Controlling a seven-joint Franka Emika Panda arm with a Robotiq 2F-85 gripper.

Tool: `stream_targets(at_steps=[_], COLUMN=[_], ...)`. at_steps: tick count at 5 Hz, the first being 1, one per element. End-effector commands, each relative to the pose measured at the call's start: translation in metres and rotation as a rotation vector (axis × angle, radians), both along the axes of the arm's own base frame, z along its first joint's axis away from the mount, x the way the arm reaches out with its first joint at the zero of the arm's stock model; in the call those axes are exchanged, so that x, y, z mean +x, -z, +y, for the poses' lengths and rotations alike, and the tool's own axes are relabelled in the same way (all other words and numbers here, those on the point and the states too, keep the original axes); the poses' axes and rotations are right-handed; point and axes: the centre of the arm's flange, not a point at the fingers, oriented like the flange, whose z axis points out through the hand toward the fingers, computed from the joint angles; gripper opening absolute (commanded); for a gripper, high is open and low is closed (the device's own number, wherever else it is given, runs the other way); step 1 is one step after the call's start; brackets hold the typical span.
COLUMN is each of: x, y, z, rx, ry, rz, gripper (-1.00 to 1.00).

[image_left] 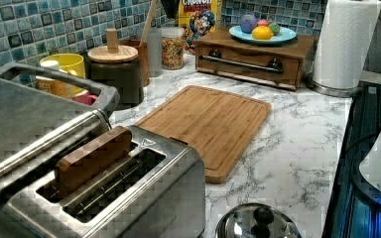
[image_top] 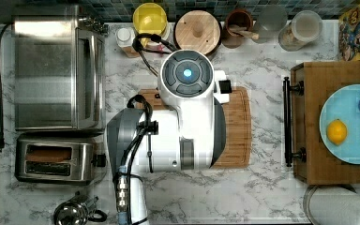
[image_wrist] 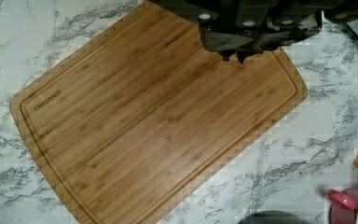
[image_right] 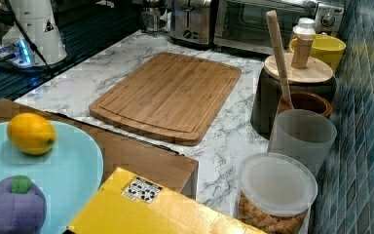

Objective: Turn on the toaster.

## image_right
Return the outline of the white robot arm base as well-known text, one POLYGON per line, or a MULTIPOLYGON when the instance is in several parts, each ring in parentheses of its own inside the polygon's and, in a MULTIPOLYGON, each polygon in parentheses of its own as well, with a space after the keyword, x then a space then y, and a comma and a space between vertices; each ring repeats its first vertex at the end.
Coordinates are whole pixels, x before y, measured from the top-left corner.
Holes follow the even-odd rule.
POLYGON ((11 64, 39 67, 67 57, 51 0, 0 0, 0 23, 7 27, 2 44, 15 54, 11 64))

